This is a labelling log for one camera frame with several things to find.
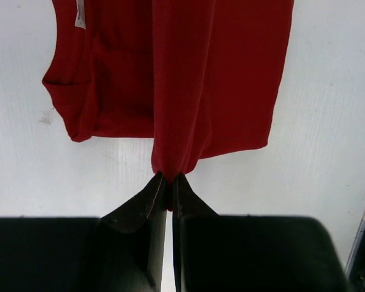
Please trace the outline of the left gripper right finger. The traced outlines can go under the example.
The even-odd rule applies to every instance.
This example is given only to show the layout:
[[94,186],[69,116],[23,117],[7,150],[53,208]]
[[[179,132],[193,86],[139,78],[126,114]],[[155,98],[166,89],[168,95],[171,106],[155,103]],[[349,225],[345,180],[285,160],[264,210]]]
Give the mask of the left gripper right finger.
[[347,291],[332,239],[315,218],[219,215],[173,182],[177,291]]

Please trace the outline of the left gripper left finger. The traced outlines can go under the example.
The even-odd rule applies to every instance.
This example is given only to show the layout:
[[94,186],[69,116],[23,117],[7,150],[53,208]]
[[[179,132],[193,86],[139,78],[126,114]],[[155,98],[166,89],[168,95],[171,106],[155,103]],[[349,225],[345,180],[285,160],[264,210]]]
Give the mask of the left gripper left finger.
[[166,180],[104,217],[0,217],[0,291],[159,291]]

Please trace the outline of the dark red t-shirt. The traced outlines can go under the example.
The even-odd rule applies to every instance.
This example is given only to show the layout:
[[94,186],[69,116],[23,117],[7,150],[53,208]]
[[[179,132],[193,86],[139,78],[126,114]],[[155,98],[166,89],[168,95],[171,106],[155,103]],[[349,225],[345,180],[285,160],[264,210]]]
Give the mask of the dark red t-shirt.
[[293,1],[54,1],[43,85],[74,142],[154,140],[168,181],[268,143]]

